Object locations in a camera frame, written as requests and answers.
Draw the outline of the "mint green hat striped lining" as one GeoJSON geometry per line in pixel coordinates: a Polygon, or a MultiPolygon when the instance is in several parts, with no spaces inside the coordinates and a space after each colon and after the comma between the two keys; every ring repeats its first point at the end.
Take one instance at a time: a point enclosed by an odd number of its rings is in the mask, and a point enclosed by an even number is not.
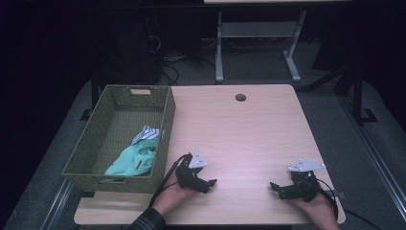
{"type": "Polygon", "coordinates": [[[106,175],[138,176],[148,173],[156,156],[160,129],[143,126],[131,144],[107,168],[106,175]]]}

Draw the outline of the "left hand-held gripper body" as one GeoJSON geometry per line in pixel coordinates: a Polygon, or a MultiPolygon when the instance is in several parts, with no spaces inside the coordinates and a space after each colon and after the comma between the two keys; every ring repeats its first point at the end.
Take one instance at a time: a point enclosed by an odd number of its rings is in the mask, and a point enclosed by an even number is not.
{"type": "Polygon", "coordinates": [[[194,154],[188,153],[175,171],[177,182],[182,189],[197,192],[198,186],[205,186],[203,179],[197,175],[208,165],[208,162],[197,150],[194,154]]]}

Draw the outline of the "grey metal desk frame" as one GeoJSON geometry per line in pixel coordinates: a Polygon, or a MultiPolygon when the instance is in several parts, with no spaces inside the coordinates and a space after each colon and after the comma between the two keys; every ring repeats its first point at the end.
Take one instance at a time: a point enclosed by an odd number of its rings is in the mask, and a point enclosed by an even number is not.
{"type": "Polygon", "coordinates": [[[299,40],[305,21],[306,11],[299,13],[296,21],[282,22],[224,22],[222,12],[217,14],[216,52],[215,52],[215,81],[224,81],[222,61],[222,41],[225,38],[290,38],[291,45],[284,50],[283,58],[294,82],[300,82],[301,77],[293,59],[293,54],[299,40]]]}

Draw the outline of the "black metal stand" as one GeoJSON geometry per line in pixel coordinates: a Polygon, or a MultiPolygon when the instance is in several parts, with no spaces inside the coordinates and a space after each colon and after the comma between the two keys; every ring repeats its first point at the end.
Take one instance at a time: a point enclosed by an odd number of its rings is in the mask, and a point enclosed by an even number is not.
{"type": "Polygon", "coordinates": [[[363,97],[363,76],[358,66],[352,68],[353,89],[352,89],[352,116],[360,126],[365,123],[376,123],[377,119],[369,108],[362,106],[363,97]]]}

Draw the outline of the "green woven basket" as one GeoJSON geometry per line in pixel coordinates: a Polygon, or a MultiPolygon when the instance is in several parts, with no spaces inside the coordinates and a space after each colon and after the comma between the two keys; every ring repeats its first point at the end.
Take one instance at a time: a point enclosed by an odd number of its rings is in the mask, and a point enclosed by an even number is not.
{"type": "Polygon", "coordinates": [[[106,85],[62,174],[84,191],[154,193],[166,171],[175,108],[168,86],[106,85]],[[136,176],[107,175],[145,126],[159,130],[151,169],[136,176]]]}

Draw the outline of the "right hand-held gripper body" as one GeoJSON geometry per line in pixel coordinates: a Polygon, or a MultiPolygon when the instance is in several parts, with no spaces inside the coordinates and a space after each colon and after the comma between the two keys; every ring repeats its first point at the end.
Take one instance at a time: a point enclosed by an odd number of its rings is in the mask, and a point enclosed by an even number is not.
{"type": "Polygon", "coordinates": [[[304,201],[311,201],[320,191],[320,185],[314,171],[322,170],[325,167],[324,163],[312,162],[303,158],[289,166],[293,184],[286,190],[286,198],[301,198],[304,201]]]}

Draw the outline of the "person's left hand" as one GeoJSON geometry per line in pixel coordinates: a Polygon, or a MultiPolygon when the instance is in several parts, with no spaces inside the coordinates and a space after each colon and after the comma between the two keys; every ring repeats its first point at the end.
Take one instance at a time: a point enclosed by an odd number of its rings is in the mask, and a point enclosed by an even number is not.
{"type": "Polygon", "coordinates": [[[165,187],[166,189],[158,195],[152,205],[152,208],[162,216],[167,215],[196,194],[196,191],[182,189],[177,183],[175,174],[169,177],[165,187]]]}

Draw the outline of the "aluminium floor rail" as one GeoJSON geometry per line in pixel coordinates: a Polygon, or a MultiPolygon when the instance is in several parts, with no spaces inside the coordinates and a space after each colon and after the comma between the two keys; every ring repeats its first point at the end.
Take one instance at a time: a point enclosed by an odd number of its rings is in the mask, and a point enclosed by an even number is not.
{"type": "Polygon", "coordinates": [[[388,165],[382,158],[378,148],[372,142],[372,138],[365,129],[363,123],[359,123],[351,111],[351,105],[347,99],[339,97],[338,101],[343,107],[346,116],[349,118],[353,129],[360,137],[364,147],[367,149],[367,154],[370,157],[376,172],[378,173],[382,183],[384,184],[386,190],[388,191],[397,211],[402,216],[403,220],[406,222],[406,192],[400,188],[398,182],[395,180],[392,172],[390,171],[388,165]]]}
{"type": "Polygon", "coordinates": [[[43,220],[40,230],[55,230],[60,219],[63,209],[74,188],[69,179],[64,179],[57,190],[51,207],[49,208],[45,219],[43,220]]]}

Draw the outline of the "person's right hand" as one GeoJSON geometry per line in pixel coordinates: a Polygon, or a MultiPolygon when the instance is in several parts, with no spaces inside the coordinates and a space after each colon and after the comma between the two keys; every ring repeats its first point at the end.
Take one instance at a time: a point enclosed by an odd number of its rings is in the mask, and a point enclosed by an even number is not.
{"type": "Polygon", "coordinates": [[[302,210],[320,230],[341,230],[331,204],[320,193],[311,201],[288,199],[287,202],[302,210]]]}

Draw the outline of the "grey tape strip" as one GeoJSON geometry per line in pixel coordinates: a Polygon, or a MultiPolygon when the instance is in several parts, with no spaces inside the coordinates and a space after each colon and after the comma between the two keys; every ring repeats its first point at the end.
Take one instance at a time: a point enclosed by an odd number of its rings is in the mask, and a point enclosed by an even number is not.
{"type": "Polygon", "coordinates": [[[325,190],[330,196],[338,197],[339,199],[346,199],[347,196],[343,192],[337,192],[336,190],[325,190]]]}

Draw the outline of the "black computer tower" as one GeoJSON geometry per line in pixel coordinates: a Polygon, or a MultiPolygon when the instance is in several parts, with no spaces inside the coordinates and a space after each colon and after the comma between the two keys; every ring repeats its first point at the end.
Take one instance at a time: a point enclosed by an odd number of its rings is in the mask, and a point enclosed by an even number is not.
{"type": "Polygon", "coordinates": [[[155,84],[159,80],[143,17],[130,12],[107,12],[95,38],[109,58],[105,70],[114,82],[155,84]]]}

